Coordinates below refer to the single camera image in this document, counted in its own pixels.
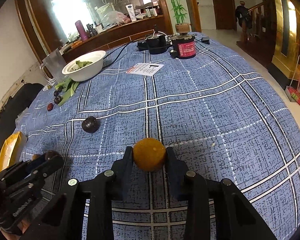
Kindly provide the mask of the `person left hand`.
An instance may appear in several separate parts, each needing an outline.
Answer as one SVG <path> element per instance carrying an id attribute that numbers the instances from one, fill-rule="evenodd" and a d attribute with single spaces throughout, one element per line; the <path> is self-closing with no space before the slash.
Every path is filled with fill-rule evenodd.
<path id="1" fill-rule="evenodd" d="M 22 233 L 24 233 L 27 230 L 27 228 L 30 226 L 30 224 L 31 223 L 29 220 L 23 219 L 18 224 L 18 228 L 22 231 Z M 3 228 L 0 228 L 0 231 L 7 240 L 19 240 L 21 238 L 21 236 L 6 232 Z"/>

